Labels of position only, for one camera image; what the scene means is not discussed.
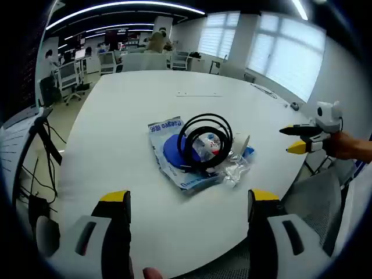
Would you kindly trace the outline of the person's right hand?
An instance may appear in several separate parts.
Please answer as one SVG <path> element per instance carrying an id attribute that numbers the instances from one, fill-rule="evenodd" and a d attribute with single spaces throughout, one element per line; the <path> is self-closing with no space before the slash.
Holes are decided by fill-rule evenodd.
<path id="1" fill-rule="evenodd" d="M 356 159 L 358 142 L 357 139 L 339 131 L 331 134 L 330 138 L 324 141 L 323 149 L 333 158 Z"/>

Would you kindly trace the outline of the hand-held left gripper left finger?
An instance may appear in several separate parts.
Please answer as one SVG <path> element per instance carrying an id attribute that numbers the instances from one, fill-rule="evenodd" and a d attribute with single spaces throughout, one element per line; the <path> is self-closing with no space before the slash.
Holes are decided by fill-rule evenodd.
<path id="1" fill-rule="evenodd" d="M 49 258 L 59 278 L 131 278 L 131 195 L 104 195 L 61 237 Z"/>

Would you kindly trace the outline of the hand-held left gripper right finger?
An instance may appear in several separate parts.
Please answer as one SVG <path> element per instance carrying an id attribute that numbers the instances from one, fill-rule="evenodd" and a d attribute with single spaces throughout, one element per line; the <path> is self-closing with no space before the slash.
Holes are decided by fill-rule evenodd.
<path id="1" fill-rule="evenodd" d="M 319 235 L 278 196 L 248 191 L 250 278 L 319 278 L 330 264 Z"/>

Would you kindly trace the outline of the person's left hand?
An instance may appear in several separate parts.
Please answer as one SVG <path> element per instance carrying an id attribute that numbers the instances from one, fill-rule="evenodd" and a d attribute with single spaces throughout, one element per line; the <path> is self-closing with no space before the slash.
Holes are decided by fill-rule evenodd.
<path id="1" fill-rule="evenodd" d="M 146 267 L 142 271 L 144 279 L 163 279 L 160 272 L 152 267 Z"/>

